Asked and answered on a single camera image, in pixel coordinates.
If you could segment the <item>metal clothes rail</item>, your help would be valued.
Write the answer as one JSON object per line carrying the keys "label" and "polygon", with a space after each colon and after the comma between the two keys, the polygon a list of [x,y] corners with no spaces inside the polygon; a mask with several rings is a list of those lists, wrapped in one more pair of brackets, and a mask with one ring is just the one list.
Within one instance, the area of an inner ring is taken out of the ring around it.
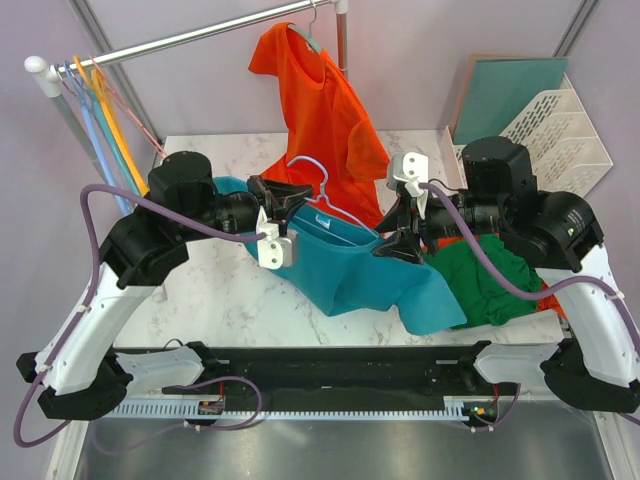
{"label": "metal clothes rail", "polygon": [[201,27],[184,33],[148,41],[125,47],[112,52],[91,57],[83,61],[75,61],[70,67],[50,65],[39,56],[29,56],[24,60],[24,68],[29,73],[45,96],[54,100],[62,95],[60,85],[66,77],[80,69],[98,69],[100,67],[120,64],[134,58],[175,48],[205,38],[221,35],[244,27],[256,25],[305,10],[317,10],[324,5],[332,5],[336,13],[338,65],[342,72],[347,71],[347,13],[349,3],[346,0],[296,1],[293,3],[254,12],[242,17],[229,19],[221,23]]}

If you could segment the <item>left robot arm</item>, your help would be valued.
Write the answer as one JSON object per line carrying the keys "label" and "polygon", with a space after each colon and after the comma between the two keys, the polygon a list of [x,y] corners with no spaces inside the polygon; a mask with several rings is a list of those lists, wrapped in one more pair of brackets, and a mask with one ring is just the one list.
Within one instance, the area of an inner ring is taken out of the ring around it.
{"label": "left robot arm", "polygon": [[187,245],[217,238],[254,243],[259,263],[279,269],[293,262],[288,224],[313,195],[295,185],[250,177],[241,191],[216,187],[210,160],[193,151],[169,155],[148,175],[143,197],[104,241],[90,240],[93,273],[86,292],[50,344],[17,361],[23,378],[42,387],[38,405],[48,419],[95,420],[123,400],[167,387],[208,393],[219,369],[200,342],[145,354],[118,353],[113,343],[138,307],[188,258]]}

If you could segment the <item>teal plastic hanger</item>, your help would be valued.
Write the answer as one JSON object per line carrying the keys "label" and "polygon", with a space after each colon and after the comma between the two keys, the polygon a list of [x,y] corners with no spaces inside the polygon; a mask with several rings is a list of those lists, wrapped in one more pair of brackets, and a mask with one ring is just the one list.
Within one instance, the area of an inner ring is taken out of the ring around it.
{"label": "teal plastic hanger", "polygon": [[91,100],[92,100],[92,106],[96,115],[96,118],[98,119],[98,123],[100,125],[100,128],[103,131],[103,134],[105,136],[105,139],[107,141],[107,144],[109,146],[109,149],[111,150],[112,156],[114,157],[115,163],[116,163],[116,167],[119,171],[119,174],[121,176],[121,179],[124,182],[124,185],[126,187],[128,187],[133,193],[137,194],[134,190],[134,184],[133,181],[128,179],[128,175],[124,172],[124,162],[122,159],[122,156],[118,150],[118,147],[113,139],[113,136],[107,126],[105,117],[103,116],[103,113],[101,111],[100,105],[98,103],[98,99],[96,98],[95,94],[89,89],[88,86],[88,90],[90,92],[90,96],[91,96]]}

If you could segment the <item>orange plastic hanger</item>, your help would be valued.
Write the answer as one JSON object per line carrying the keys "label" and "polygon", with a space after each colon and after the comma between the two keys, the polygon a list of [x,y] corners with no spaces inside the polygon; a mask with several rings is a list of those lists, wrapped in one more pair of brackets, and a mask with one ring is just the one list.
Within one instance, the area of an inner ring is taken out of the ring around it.
{"label": "orange plastic hanger", "polygon": [[140,196],[144,196],[148,192],[148,187],[133,160],[126,136],[121,129],[117,113],[114,109],[113,96],[108,88],[106,77],[98,70],[92,70],[90,75],[87,75],[77,55],[73,56],[73,61],[76,64],[80,76],[98,99],[107,126],[122,156],[125,165],[124,172],[128,175],[128,179],[133,181],[135,192]]}

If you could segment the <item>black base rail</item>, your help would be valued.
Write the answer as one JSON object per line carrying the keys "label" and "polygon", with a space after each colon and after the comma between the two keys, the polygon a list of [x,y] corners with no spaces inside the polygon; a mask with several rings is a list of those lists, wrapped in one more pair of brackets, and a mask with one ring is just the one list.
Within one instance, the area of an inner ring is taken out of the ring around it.
{"label": "black base rail", "polygon": [[440,410],[447,397],[506,399],[472,362],[485,347],[207,348],[197,388],[163,394],[222,394],[231,412],[372,413]]}

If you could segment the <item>teal folder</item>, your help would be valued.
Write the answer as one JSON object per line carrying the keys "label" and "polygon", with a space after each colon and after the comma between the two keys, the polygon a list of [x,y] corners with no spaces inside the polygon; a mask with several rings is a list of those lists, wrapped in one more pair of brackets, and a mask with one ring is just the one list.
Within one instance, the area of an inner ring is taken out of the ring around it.
{"label": "teal folder", "polygon": [[568,65],[567,57],[470,55],[449,123],[452,140],[500,134],[537,94],[560,87]]}

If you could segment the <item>white file organizer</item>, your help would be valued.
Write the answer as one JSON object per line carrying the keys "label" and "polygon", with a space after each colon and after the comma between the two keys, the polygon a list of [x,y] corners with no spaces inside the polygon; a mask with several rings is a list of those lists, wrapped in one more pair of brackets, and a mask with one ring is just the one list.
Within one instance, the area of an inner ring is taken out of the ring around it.
{"label": "white file organizer", "polygon": [[558,89],[538,93],[502,135],[528,149],[543,190],[584,197],[613,167],[567,77]]}

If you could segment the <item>teal hanger with shirt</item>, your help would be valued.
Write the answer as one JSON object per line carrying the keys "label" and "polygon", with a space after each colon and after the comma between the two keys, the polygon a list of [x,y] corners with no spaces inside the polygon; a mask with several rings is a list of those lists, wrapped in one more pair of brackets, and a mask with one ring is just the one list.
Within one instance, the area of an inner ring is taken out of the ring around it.
{"label": "teal hanger with shirt", "polygon": [[289,23],[288,29],[297,33],[305,42],[308,49],[312,52],[320,54],[322,52],[321,45],[313,38],[313,26],[318,18],[318,7],[315,0],[310,0],[310,5],[313,10],[313,18],[309,22],[308,27],[306,29],[301,28],[300,26]]}

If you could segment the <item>teal t shirt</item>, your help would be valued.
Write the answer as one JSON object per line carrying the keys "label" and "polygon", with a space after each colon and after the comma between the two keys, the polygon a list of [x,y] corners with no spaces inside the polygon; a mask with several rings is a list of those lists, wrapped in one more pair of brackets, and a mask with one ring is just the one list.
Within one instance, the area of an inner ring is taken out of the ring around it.
{"label": "teal t shirt", "polygon": [[323,314],[396,307],[405,330],[418,336],[466,322],[434,267],[375,256],[372,250],[381,238],[361,226],[307,204],[289,228],[297,233],[293,265],[272,273],[294,285]]}

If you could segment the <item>blue plastic hanger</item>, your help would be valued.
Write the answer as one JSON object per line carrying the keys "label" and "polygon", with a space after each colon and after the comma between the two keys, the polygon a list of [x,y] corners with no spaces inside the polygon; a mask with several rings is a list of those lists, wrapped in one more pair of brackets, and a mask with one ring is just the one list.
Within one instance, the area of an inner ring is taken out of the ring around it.
{"label": "blue plastic hanger", "polygon": [[81,108],[83,123],[89,137],[89,142],[96,156],[98,171],[104,183],[112,187],[125,189],[126,186],[121,179],[114,157],[96,118],[88,85],[82,79],[79,72],[74,73],[72,71],[71,64],[68,61],[64,62],[64,71],[71,79],[75,95]]}

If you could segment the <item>orange t shirt on hanger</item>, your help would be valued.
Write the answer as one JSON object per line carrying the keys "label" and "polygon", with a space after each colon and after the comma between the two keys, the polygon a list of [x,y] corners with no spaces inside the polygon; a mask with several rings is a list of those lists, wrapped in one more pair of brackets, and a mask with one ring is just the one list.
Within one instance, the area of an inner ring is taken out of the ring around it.
{"label": "orange t shirt on hanger", "polygon": [[288,129],[283,156],[263,171],[265,179],[309,184],[369,228],[383,218],[375,182],[386,177],[389,156],[355,91],[331,60],[279,23],[263,34],[249,64],[274,76]]}

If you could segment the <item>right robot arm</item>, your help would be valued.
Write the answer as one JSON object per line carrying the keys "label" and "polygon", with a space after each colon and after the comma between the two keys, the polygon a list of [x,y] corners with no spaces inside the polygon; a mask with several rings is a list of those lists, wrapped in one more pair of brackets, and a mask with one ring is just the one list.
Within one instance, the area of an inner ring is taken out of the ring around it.
{"label": "right robot arm", "polygon": [[453,190],[432,184],[426,156],[392,157],[387,185],[396,200],[378,225],[386,239],[376,255],[419,263],[440,239],[461,237],[505,284],[478,242],[482,234],[496,234],[544,280],[571,334],[558,343],[486,343],[458,368],[460,386],[477,394],[491,384],[540,385],[571,407],[636,420],[639,330],[613,278],[590,205],[571,192],[541,190],[527,148],[506,137],[471,142],[462,160],[466,185]]}

